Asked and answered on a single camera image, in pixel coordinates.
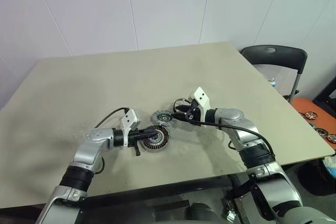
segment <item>beige table surface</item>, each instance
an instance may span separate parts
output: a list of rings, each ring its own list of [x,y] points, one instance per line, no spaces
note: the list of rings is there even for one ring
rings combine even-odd
[[[46,202],[87,131],[121,106],[141,127],[201,86],[213,108],[238,108],[289,164],[334,153],[228,42],[40,61],[0,111],[0,208]],[[102,126],[119,126],[120,116]],[[89,195],[244,171],[228,136],[178,123],[159,153],[116,148]]]

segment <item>white wall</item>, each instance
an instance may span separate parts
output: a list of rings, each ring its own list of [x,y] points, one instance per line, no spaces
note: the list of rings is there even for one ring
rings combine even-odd
[[[300,47],[299,89],[336,73],[336,0],[0,0],[0,108],[38,59],[229,40]],[[288,93],[292,70],[261,70]]]

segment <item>chair backrest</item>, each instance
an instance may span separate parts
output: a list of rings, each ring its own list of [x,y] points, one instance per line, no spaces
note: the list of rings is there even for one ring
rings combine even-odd
[[[298,74],[302,74],[307,60],[307,53],[302,49],[276,45],[245,47],[240,53],[252,65],[277,65],[296,69]]]

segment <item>black cable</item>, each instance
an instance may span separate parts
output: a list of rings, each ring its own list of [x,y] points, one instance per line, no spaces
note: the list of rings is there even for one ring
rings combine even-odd
[[[99,172],[96,172],[95,174],[101,174],[103,172],[103,170],[105,169],[105,160],[103,157],[101,157],[101,162],[102,162],[102,166]]]
[[[262,135],[260,135],[259,133],[256,133],[254,131],[248,130],[246,128],[242,128],[242,127],[237,127],[237,126],[233,126],[233,125],[229,125],[229,124],[220,124],[220,123],[208,123],[208,122],[199,122],[199,121],[195,121],[195,120],[191,120],[189,119],[189,116],[191,115],[191,110],[192,107],[188,110],[188,112],[185,115],[185,119],[193,124],[198,124],[198,125],[209,125],[209,126],[214,126],[214,127],[222,127],[222,128],[228,128],[228,129],[234,129],[234,130],[239,130],[239,131],[245,131],[247,133],[250,133],[254,136],[257,136],[258,138],[260,138],[261,140],[263,140],[265,142],[265,144],[267,145],[269,152],[271,153],[271,155],[274,155],[273,149],[271,147],[271,145],[269,144],[269,142],[266,140],[266,138],[264,138]]]
[[[105,122],[105,120],[106,120],[107,118],[109,118],[111,115],[115,114],[116,112],[118,112],[118,111],[120,111],[120,110],[124,110],[124,111],[125,111],[125,114],[126,114],[126,113],[129,111],[129,108],[122,107],[122,108],[118,108],[118,109],[112,111],[110,114],[108,114],[107,116],[105,116],[105,118],[104,118],[103,120],[101,120],[101,121],[96,125],[96,127],[94,127],[94,128],[98,128],[103,122]]]
[[[235,150],[236,151],[236,148],[232,147],[231,143],[232,143],[232,141],[230,140],[230,142],[227,144],[227,147],[229,147],[231,150]]]

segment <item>robotic arm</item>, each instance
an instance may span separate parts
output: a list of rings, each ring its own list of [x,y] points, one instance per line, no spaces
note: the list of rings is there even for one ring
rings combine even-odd
[[[129,109],[122,118],[121,130],[93,129],[86,135],[72,158],[67,171],[45,204],[36,223],[73,224],[80,221],[79,203],[87,197],[87,190],[92,178],[102,164],[102,151],[109,151],[115,146],[134,147],[139,156],[137,141],[157,136],[153,129],[137,130],[140,120],[134,110]]]
[[[260,215],[276,223],[336,223],[320,211],[302,205],[298,191],[275,160],[271,146],[242,111],[211,109],[209,98],[201,88],[192,94],[192,99],[190,106],[179,108],[186,111],[185,121],[216,126],[226,132],[246,166],[250,180],[233,190],[232,198],[251,191]]]

